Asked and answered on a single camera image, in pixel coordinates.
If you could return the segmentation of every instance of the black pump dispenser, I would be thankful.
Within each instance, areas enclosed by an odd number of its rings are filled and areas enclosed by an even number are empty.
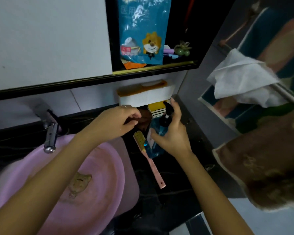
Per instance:
[[[163,102],[165,104],[165,115],[162,115],[159,123],[162,127],[168,127],[172,121],[172,113],[174,112],[173,106],[170,105],[168,102]]]

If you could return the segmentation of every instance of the faucet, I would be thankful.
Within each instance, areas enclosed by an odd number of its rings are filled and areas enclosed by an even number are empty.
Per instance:
[[[44,104],[35,106],[34,113],[42,120],[43,126],[47,129],[46,140],[43,146],[43,151],[47,154],[55,151],[55,143],[58,135],[65,135],[68,128],[60,125],[61,120],[52,112],[51,109],[45,108]]]

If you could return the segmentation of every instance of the cartoon lion face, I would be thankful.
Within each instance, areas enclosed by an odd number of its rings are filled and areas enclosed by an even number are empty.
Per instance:
[[[144,54],[147,52],[157,54],[161,47],[161,37],[157,35],[157,32],[152,34],[147,33],[146,38],[143,39]]]

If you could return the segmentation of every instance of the white cabinet door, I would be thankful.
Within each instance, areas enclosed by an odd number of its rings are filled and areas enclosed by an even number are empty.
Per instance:
[[[0,90],[111,73],[105,0],[0,0]]]

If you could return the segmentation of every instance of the white cloth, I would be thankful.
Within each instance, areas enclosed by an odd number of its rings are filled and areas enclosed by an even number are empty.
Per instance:
[[[268,85],[279,82],[266,63],[244,56],[237,49],[209,75],[216,99],[233,96],[237,102],[258,104],[264,108],[280,106],[287,101]]]

